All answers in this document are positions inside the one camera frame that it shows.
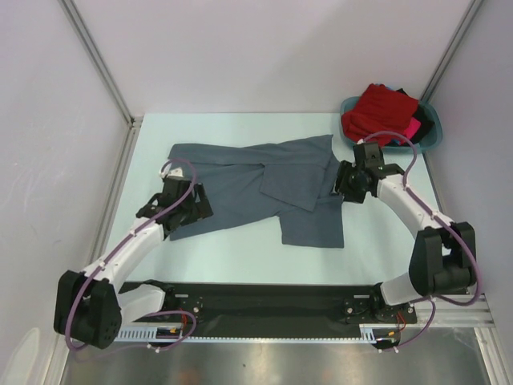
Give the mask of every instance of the shiny floor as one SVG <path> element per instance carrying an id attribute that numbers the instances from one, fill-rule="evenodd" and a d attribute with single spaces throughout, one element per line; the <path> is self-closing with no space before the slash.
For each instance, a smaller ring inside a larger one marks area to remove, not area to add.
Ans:
<path id="1" fill-rule="evenodd" d="M 78 362 L 91 351 L 70 356 L 62 385 L 490 383 L 472 329 L 431 329 L 398 354 L 369 345 L 194 342 L 157 355 L 134 348 Z"/>

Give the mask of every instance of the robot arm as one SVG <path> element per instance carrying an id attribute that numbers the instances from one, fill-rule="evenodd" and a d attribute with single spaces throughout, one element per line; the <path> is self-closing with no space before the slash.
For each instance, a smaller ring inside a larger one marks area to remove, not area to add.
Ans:
<path id="1" fill-rule="evenodd" d="M 137 219 L 129 232 L 132 237 L 115 251 L 113 261 L 106 263 L 111 252 L 105 253 L 81 272 L 68 270 L 60 278 L 55 306 L 55 331 L 65 334 L 67 319 L 79 290 L 98 269 L 99 272 L 75 312 L 71 324 L 72 338 L 105 348 L 114 341 L 119 328 L 124 324 L 160 310 L 175 310 L 174 288 L 169 284 L 150 280 L 143 282 L 137 289 L 119 293 L 134 268 L 171 232 L 212 215 L 203 185 L 196 184 L 194 193 L 189 194 L 181 204 L 143 226 L 149 218 L 177 202 L 191 184 L 190 180 L 183 178 L 181 168 L 164 175 L 163 181 L 163 191 L 155 194 L 136 214 Z"/>
<path id="2" fill-rule="evenodd" d="M 345 201 L 363 203 L 370 191 L 398 215 L 415 238 L 408 271 L 378 284 L 378 301 L 395 306 L 473 285 L 475 272 L 461 246 L 406 191 L 402 183 L 404 171 L 396 164 L 385 164 L 377 143 L 356 144 L 353 151 L 354 163 L 340 164 L 334 192 L 344 195 Z M 466 222 L 454 223 L 437 210 L 432 211 L 460 235 L 475 255 L 472 227 Z M 450 253 L 443 255 L 444 249 Z"/>

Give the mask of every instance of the gray shirt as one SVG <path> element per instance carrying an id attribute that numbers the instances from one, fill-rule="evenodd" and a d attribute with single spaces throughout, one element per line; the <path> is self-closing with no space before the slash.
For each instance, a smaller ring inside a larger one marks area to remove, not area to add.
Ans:
<path id="1" fill-rule="evenodd" d="M 246 148 L 175 144 L 170 158 L 196 168 L 213 217 L 178 228 L 172 240 L 278 216 L 286 245 L 344 247 L 340 196 L 331 195 L 338 160 L 331 135 Z M 191 177 L 184 167 L 185 175 Z"/>

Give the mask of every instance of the pile of clothes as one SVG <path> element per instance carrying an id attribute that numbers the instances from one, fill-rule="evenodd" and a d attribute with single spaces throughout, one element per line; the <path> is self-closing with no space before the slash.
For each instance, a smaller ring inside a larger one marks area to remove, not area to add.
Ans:
<path id="1" fill-rule="evenodd" d="M 380 131 L 397 132 L 420 142 L 434 126 L 418 104 L 404 90 L 391 90 L 382 84 L 370 84 L 351 111 L 341 118 L 344 135 L 354 142 Z M 377 138 L 380 146 L 407 146 L 396 136 L 382 135 Z"/>

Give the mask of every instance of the folded sleeve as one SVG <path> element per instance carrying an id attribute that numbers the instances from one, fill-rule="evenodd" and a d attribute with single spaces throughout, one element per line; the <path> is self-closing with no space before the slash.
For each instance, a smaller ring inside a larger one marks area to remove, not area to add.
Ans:
<path id="1" fill-rule="evenodd" d="M 279 213 L 281 242 L 284 245 L 343 248 L 341 197 L 317 201 L 313 212 L 292 209 Z"/>

